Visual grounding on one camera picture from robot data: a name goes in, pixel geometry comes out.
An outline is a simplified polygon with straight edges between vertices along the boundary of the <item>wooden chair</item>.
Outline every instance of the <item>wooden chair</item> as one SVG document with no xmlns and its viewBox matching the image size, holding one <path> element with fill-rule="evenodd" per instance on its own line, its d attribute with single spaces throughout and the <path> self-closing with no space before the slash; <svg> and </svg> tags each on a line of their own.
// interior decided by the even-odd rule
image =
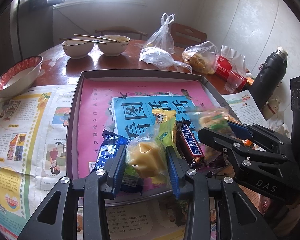
<svg viewBox="0 0 300 240">
<path fill-rule="evenodd" d="M 142 40 L 142 36 L 148 36 L 147 33 L 143 33 L 141 31 L 126 26 L 113 26 L 113 27 L 107 27 L 104 29 L 95 30 L 95 33 L 100 33 L 101 36 L 104 35 L 103 34 L 104 32 L 140 34 L 140 40 Z"/>
<path fill-rule="evenodd" d="M 200 43 L 203 43 L 207 41 L 207 35 L 205 33 L 199 32 L 198 30 L 191 28 L 189 26 L 181 25 L 178 23 L 173 23 L 171 25 L 171 36 L 173 38 L 174 43 L 178 44 L 178 46 L 181 46 L 183 48 L 187 48 L 189 46 L 198 45 Z M 194 39 L 187 38 L 193 37 L 196 38 L 199 41 L 196 41 Z"/>
</svg>

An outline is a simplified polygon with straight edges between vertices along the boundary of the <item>table surface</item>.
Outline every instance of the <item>table surface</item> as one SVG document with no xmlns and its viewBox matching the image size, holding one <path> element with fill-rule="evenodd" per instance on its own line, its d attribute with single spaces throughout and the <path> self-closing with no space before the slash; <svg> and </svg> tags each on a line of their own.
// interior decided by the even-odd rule
<svg viewBox="0 0 300 240">
<path fill-rule="evenodd" d="M 126 51 L 117 57 L 103 55 L 98 46 L 95 45 L 87 57 L 71 59 L 62 48 L 62 44 L 56 45 L 40 55 L 43 57 L 41 72 L 34 81 L 33 86 L 45 85 L 75 85 L 82 71 L 98 69 L 158 69 L 152 64 L 139 62 L 140 50 L 145 41 L 131 40 Z M 174 60 L 182 61 L 184 49 L 175 47 L 172 55 Z M 203 75 L 219 91 L 221 95 L 229 94 L 224 88 L 225 81 L 217 75 Z"/>
</svg>

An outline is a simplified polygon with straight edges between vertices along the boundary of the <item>window sill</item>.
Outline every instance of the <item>window sill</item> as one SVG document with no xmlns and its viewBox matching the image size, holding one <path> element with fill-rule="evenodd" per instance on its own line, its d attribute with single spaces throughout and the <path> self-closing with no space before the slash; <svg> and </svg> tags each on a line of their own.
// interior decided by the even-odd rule
<svg viewBox="0 0 300 240">
<path fill-rule="evenodd" d="M 58 8 L 77 5 L 77 4 L 94 3 L 94 2 L 129 3 L 129 4 L 140 5 L 140 6 L 147 6 L 143 0 L 68 0 L 65 1 L 64 3 L 56 4 L 53 7 L 58 9 Z"/>
</svg>

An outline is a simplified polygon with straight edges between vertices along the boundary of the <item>bottle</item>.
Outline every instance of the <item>bottle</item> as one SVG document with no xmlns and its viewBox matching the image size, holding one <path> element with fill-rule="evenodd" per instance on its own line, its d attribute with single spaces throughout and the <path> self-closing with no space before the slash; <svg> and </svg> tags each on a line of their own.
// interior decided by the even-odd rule
<svg viewBox="0 0 300 240">
<path fill-rule="evenodd" d="M 278 47 L 277 50 L 267 57 L 261 70 L 249 88 L 257 107 L 261 109 L 272 96 L 274 90 L 286 74 L 288 53 Z"/>
</svg>

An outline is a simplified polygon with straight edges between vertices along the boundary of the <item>thermos lid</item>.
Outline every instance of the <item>thermos lid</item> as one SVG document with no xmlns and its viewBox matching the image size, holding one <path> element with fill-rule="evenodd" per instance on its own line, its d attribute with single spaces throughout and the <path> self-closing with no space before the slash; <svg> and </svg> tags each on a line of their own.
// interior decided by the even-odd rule
<svg viewBox="0 0 300 240">
<path fill-rule="evenodd" d="M 276 53 L 283 59 L 287 59 L 288 57 L 288 52 L 282 47 L 278 47 Z"/>
</svg>

